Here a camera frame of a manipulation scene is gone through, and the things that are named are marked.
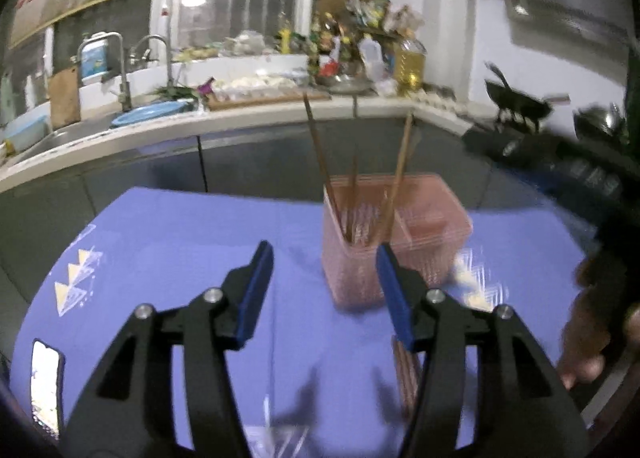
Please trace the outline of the person's right hand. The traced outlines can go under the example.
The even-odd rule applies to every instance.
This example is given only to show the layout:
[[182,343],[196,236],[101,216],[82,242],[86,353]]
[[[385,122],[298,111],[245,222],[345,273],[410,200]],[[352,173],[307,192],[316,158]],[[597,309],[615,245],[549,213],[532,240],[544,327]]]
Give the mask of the person's right hand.
[[575,278],[582,291],[570,309],[570,319],[562,332],[562,354],[558,371],[570,390],[579,383],[591,383],[605,368],[604,350],[617,338],[626,348],[639,353],[639,301],[633,301],[619,284],[616,268],[606,270],[598,256],[585,258],[576,268]]

